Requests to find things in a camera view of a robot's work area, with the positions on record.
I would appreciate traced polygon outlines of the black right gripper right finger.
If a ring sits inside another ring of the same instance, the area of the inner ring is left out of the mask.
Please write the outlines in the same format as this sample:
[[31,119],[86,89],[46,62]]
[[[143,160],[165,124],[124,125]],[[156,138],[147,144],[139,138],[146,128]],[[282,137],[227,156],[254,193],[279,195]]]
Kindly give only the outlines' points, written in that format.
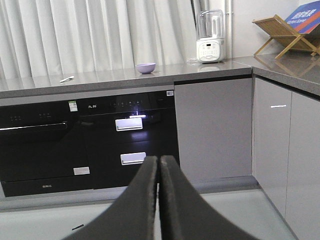
[[191,185],[175,158],[159,160],[159,217],[164,240],[254,240],[211,207]]

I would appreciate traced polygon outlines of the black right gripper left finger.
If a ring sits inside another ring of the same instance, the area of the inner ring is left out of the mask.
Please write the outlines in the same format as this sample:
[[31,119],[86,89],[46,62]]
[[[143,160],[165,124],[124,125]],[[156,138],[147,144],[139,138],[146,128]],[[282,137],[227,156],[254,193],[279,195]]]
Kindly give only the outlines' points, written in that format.
[[158,158],[147,156],[124,192],[66,240],[153,240]]

